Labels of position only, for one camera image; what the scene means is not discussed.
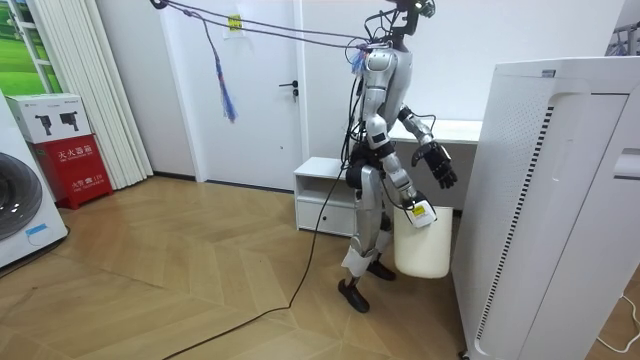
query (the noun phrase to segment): wooden floor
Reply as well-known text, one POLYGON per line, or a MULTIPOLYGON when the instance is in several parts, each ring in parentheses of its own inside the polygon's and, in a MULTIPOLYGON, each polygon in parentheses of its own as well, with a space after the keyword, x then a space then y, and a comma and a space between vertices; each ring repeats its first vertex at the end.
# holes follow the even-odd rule
MULTIPOLYGON (((63 217, 67 241, 0 280, 0 359, 162 359, 285 306, 312 238, 295 230, 291 195, 164 178, 63 217)), ((347 246, 319 236, 291 310, 176 359, 456 359, 465 345, 451 279, 366 276, 362 315, 336 289, 347 246)), ((630 294, 640 302, 635 282, 630 294)), ((633 330, 621 304, 603 336, 620 345, 633 330)), ((589 360, 604 359, 640 351, 594 345, 589 360)))

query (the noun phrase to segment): white door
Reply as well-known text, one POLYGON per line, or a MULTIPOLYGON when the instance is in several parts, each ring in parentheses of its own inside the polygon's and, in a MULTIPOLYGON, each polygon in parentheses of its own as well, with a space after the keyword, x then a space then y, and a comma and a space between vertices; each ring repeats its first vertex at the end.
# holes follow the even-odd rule
MULTIPOLYGON (((294 24, 291 0, 189 0, 186 4, 281 26, 294 24)), ((294 88, 279 85, 297 80, 296 41, 251 32, 238 36, 209 24, 238 112, 232 123, 222 116, 214 56, 202 21, 171 8, 162 13, 185 113, 189 126, 196 128, 194 149, 200 151, 207 178, 293 189, 293 171, 302 163, 300 113, 294 88)), ((208 18, 227 23, 223 18, 208 18)), ((246 23, 243 26, 268 30, 246 23)))

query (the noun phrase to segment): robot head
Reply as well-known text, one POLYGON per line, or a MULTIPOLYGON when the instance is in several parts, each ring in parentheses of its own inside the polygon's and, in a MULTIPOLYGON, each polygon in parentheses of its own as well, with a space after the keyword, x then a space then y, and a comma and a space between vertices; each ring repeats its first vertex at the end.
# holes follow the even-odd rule
POLYGON ((418 19, 422 15, 430 18, 436 13, 435 0, 387 0, 396 4, 396 11, 406 12, 404 17, 406 24, 401 27, 392 27, 392 33, 396 37, 413 35, 418 28, 418 19))
POLYGON ((426 18, 430 18, 436 13, 434 0, 387 0, 396 3, 398 11, 415 12, 426 18))

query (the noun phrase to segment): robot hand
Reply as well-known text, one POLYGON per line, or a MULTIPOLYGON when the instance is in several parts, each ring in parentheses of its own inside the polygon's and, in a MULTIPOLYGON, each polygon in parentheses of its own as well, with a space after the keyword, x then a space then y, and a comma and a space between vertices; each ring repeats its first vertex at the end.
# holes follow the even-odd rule
POLYGON ((441 189, 449 189, 458 181, 458 176, 451 167, 451 157, 447 150, 436 141, 422 145, 413 153, 411 166, 416 167, 418 161, 424 159, 433 176, 438 180, 441 189))
POLYGON ((438 220, 435 209, 420 191, 412 198, 404 200, 402 207, 411 224, 418 229, 438 220))

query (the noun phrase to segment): cabinet drawer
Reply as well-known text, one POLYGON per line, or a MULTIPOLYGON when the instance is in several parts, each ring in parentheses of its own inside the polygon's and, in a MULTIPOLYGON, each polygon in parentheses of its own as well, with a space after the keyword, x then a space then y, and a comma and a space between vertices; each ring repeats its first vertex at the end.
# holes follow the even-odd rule
MULTIPOLYGON (((315 230, 322 204, 298 201, 298 226, 315 230)), ((356 228, 355 209, 327 205, 322 212, 318 231, 344 236, 352 236, 356 228)))

